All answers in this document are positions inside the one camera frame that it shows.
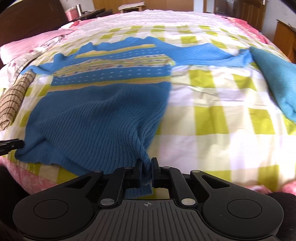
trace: pink container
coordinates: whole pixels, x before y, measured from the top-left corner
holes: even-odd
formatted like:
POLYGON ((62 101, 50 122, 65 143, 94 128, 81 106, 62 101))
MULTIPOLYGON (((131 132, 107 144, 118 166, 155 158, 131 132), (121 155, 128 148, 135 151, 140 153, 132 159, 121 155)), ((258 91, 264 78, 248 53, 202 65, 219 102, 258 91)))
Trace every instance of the pink container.
POLYGON ((72 21, 74 18, 79 17, 78 10, 76 7, 72 7, 65 11, 65 14, 69 21, 72 21))

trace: beige striped knit roll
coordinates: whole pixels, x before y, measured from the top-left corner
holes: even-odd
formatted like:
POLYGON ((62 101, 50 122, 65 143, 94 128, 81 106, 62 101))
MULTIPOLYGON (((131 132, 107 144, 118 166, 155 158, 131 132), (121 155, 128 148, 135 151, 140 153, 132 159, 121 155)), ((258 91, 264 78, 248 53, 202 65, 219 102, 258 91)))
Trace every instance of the beige striped knit roll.
POLYGON ((0 130, 5 130, 15 119, 29 85, 36 74, 27 71, 0 99, 0 130))

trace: wooden stool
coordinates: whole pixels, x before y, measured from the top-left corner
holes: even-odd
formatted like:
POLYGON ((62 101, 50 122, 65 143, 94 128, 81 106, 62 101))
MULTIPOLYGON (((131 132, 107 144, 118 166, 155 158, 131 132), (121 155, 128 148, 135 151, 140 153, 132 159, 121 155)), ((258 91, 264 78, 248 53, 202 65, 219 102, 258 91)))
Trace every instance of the wooden stool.
POLYGON ((126 12, 132 12, 132 11, 141 12, 144 6, 145 6, 144 2, 124 4, 118 7, 118 10, 120 11, 120 13, 126 13, 126 12))

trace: dark brown headboard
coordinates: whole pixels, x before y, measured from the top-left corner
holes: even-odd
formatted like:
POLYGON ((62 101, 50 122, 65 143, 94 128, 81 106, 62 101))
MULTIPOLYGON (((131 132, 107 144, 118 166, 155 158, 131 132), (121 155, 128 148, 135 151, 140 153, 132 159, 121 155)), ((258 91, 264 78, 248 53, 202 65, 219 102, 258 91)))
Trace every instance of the dark brown headboard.
POLYGON ((0 14, 0 46, 58 29, 67 22, 59 0, 20 1, 0 14))

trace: pink pillow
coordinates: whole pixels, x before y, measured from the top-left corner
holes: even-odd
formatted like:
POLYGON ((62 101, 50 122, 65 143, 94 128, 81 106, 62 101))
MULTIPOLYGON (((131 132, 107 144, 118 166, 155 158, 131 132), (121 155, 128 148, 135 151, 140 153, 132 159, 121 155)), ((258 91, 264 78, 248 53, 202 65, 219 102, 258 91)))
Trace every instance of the pink pillow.
POLYGON ((36 36, 22 39, 19 41, 14 41, 9 44, 5 44, 0 47, 0 58, 3 64, 8 64, 11 60, 21 56, 22 54, 28 52, 29 50, 35 47, 42 46, 47 41, 55 37, 64 36, 72 32, 74 32, 74 30, 59 29, 59 30, 38 34, 36 36))

